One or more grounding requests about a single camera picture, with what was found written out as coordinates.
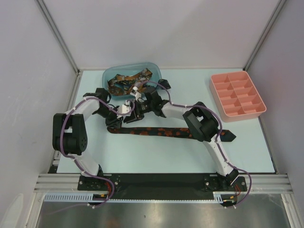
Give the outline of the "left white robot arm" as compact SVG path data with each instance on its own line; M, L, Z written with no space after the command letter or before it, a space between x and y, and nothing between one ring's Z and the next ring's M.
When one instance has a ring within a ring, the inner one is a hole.
M98 114L110 124L120 124L123 117L131 111L130 102L111 107L111 95L104 88L97 88L94 93L86 93L83 99L65 113L53 117L52 145L65 158L72 160L81 175L89 177L88 184L95 190L101 189L105 178L101 166L86 152L88 137L86 120Z

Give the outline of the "black tie orange flowers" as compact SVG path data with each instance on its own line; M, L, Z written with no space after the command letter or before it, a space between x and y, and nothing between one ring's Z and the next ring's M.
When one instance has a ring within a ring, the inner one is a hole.
M194 139L198 140L193 136L188 128L168 128L168 127L121 127L113 128L107 127L107 131L113 134L132 134L132 135L143 135L143 136L162 136L162 137L173 137L182 139Z

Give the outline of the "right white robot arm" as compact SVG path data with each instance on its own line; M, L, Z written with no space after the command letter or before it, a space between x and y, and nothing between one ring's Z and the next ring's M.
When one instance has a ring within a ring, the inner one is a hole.
M145 113L153 112L163 118L176 118L184 120L195 140L202 142L207 148L216 165L216 173L221 176L219 185L223 190L231 190L236 185L239 176L238 170L230 163L220 139L222 125L214 112L208 109L202 102L195 105L173 104L170 99L165 100L157 90L144 93L142 99L138 92L133 91L136 101L131 107L133 112L125 117L124 123L132 123L141 120Z

